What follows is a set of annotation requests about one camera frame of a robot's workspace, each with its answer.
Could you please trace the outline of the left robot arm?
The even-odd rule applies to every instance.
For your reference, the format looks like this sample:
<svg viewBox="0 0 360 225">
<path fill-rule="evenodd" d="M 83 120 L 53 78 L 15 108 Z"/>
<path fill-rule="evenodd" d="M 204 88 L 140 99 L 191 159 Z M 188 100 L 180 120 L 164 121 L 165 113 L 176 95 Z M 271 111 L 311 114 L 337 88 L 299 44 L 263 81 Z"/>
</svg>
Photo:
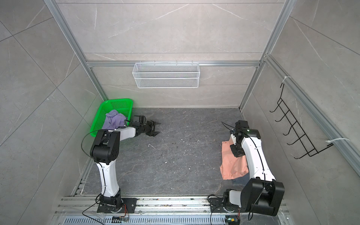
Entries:
<svg viewBox="0 0 360 225">
<path fill-rule="evenodd" d="M 121 189 L 116 179 L 116 159 L 120 153 L 120 142 L 134 138 L 142 133 L 155 137 L 158 122 L 148 121 L 145 116 L 139 116 L 138 121 L 125 120 L 124 126 L 118 128 L 100 129 L 90 150 L 90 157 L 97 164 L 101 179 L 101 194 L 99 195 L 98 212 L 126 212 L 125 202 L 121 197 Z"/>
</svg>

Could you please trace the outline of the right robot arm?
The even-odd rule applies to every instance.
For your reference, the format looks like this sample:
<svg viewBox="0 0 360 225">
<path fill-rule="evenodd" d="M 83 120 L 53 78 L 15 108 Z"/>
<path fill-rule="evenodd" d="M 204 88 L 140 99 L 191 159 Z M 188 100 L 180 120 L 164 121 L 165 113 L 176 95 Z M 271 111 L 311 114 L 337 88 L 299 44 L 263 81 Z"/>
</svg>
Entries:
<svg viewBox="0 0 360 225">
<path fill-rule="evenodd" d="M 243 190 L 228 189 L 223 195 L 224 209 L 276 216 L 285 194 L 283 183 L 276 181 L 266 162 L 260 133 L 256 129 L 234 128 L 231 150 L 241 152 L 247 161 L 249 181 Z"/>
</svg>

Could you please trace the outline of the pink graphic t-shirt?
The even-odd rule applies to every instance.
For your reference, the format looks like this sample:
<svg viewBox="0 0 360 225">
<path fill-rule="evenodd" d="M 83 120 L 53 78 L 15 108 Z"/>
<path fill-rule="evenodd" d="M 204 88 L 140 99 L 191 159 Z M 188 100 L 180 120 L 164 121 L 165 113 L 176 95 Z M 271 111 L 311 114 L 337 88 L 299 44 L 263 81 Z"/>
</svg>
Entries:
<svg viewBox="0 0 360 225">
<path fill-rule="evenodd" d="M 231 151 L 232 140 L 222 142 L 222 165 L 220 172 L 223 180 L 233 180 L 249 173 L 246 156 L 235 157 Z"/>
</svg>

